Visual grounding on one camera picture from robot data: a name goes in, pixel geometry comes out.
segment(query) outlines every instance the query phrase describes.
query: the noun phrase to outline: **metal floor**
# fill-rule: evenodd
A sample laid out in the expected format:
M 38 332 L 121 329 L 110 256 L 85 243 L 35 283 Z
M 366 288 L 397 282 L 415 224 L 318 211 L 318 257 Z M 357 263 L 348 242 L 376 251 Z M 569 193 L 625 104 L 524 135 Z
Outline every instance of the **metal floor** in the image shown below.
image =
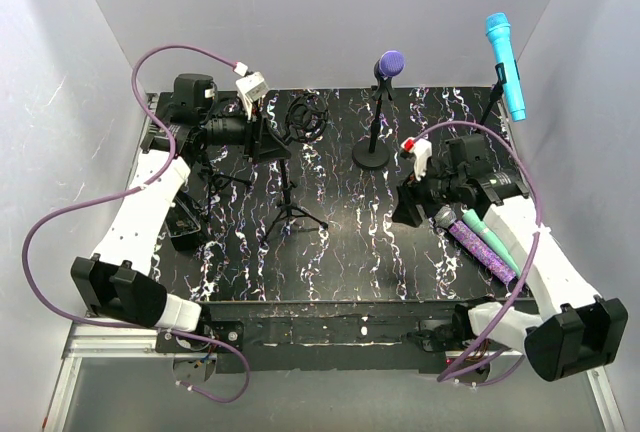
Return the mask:
M 232 395 L 241 382 L 241 375 L 221 375 L 205 387 Z M 586 374 L 549 384 L 528 365 L 503 383 L 477 391 L 438 384 L 435 376 L 413 371 L 258 372 L 245 396 L 220 405 L 177 387 L 171 359 L 83 359 L 64 431 L 151 430 L 591 432 L 605 428 Z

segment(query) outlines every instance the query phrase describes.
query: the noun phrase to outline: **black table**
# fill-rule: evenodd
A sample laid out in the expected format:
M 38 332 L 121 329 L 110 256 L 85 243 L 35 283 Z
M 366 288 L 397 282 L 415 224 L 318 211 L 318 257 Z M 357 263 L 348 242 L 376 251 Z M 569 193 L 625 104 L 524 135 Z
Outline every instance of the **black table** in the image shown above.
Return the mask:
M 272 91 L 267 112 L 282 123 L 299 91 Z M 275 163 L 252 165 L 235 147 L 212 148 L 212 165 L 221 173 L 250 178 L 254 186 L 232 184 L 212 207 L 212 240 L 193 253 L 178 253 L 167 234 L 158 240 L 151 276 L 184 298 L 200 301 L 402 301 L 465 299 L 508 292 L 486 269 L 425 222 L 419 229 L 391 222 L 396 185 L 412 164 L 399 156 L 400 143 L 437 122 L 473 120 L 488 101 L 489 88 L 398 89 L 393 107 L 383 107 L 381 140 L 392 149 L 383 171 L 363 171 L 351 159 L 353 144 L 368 133 L 373 116 L 366 89 L 321 90 L 331 123 L 310 145 L 292 144 L 294 200 L 329 222 L 278 226 L 269 242 L 260 239 L 277 215 L 281 199 Z M 487 121 L 506 136 L 500 117 Z M 443 140 L 470 130 L 441 129 L 430 140 L 434 155 Z M 490 142 L 495 163 L 508 154 Z M 192 173 L 189 194 L 205 204 L 205 184 Z

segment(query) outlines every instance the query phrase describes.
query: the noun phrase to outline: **black bracket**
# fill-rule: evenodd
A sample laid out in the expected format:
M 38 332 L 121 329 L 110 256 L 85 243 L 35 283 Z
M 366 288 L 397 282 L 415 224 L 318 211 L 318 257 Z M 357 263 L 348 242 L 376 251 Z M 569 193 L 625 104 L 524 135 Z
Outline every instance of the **black bracket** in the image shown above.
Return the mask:
M 563 305 L 562 313 L 527 335 L 527 358 L 544 380 L 558 380 L 615 359 L 629 314 L 619 299 L 595 299 L 577 309 Z

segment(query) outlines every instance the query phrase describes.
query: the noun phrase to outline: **microphone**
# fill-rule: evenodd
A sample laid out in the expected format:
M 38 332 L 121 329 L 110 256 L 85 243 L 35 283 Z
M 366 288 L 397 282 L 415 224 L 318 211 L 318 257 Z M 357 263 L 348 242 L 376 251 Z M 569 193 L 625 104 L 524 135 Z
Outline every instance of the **microphone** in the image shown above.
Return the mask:
M 487 17 L 486 28 L 487 38 L 496 57 L 498 80 L 502 83 L 511 118 L 514 122 L 524 120 L 527 115 L 520 88 L 518 64 L 516 64 L 511 47 L 511 25 L 506 15 L 498 13 Z
M 467 227 L 473 230 L 475 234 L 498 255 L 498 257 L 504 260 L 504 262 L 511 267 L 518 277 L 520 277 L 520 268 L 513 260 L 513 257 L 511 257 L 511 254 L 505 245 L 495 232 L 491 230 L 480 217 L 478 217 L 475 210 L 469 209 L 462 214 L 462 221 L 467 224 Z
M 482 262 L 500 282 L 509 285 L 516 273 L 505 264 L 496 253 L 491 250 L 473 231 L 465 225 L 464 222 L 458 220 L 456 213 L 445 205 L 434 217 L 434 221 L 438 227 L 447 229 L 455 239 L 460 242 L 471 255 Z
M 398 75 L 402 69 L 404 69 L 404 55 L 397 50 L 388 50 L 376 62 L 373 75 L 376 79 L 388 79 Z

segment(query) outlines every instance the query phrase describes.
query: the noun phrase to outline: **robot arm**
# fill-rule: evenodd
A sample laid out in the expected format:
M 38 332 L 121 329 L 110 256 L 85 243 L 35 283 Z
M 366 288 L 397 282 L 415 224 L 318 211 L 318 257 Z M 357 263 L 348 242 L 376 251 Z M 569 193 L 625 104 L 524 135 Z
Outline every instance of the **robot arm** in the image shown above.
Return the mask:
M 159 150 L 140 152 L 130 186 L 144 183 L 168 157 Z M 189 172 L 181 157 L 174 159 L 162 177 L 123 200 L 91 259 L 76 258 L 71 276 L 93 313 L 144 327 L 197 328 L 201 307 L 148 277 L 158 234 Z
M 257 117 L 256 102 L 268 91 L 264 78 L 259 72 L 248 72 L 244 64 L 236 65 L 236 72 L 243 76 L 236 84 L 246 115 L 239 120 L 212 117 L 217 88 L 210 76 L 181 74 L 173 93 L 160 95 L 156 115 L 174 135 L 178 157 L 162 177 L 123 200 L 91 258 L 74 261 L 71 276 L 93 313 L 143 327 L 186 332 L 199 327 L 202 309 L 198 304 L 168 294 L 148 277 L 165 219 L 170 231 L 181 238 L 199 230 L 198 220 L 182 209 L 188 206 L 180 189 L 191 166 L 208 145 L 245 145 L 245 154 L 256 162 L 289 157 L 285 145 L 265 127 L 266 119 Z M 169 159 L 168 150 L 167 136 L 150 125 L 130 187 L 141 186 L 153 176 Z
M 461 202 L 474 209 L 522 269 L 533 241 L 535 208 L 516 171 L 494 171 L 484 136 L 470 134 L 445 142 L 448 158 L 434 158 L 424 139 L 403 143 L 414 170 L 398 186 L 392 220 L 418 227 L 443 205 Z M 545 380 L 556 380 L 611 363 L 627 322 L 618 299 L 603 300 L 571 265 L 548 231 L 541 233 L 527 285 L 539 315 L 511 308 L 489 338 L 525 354 Z M 485 298 L 456 306 L 455 335 L 481 335 L 502 305 Z
M 531 199 L 522 196 L 492 205 L 484 221 L 505 244 L 519 267 L 524 266 L 536 230 Z M 604 300 L 571 265 L 548 231 L 527 277 L 539 315 L 511 308 L 489 338 L 526 354 L 547 381 L 610 364 L 627 322 L 619 299 Z M 487 302 L 468 310 L 473 334 L 479 335 L 501 305 Z

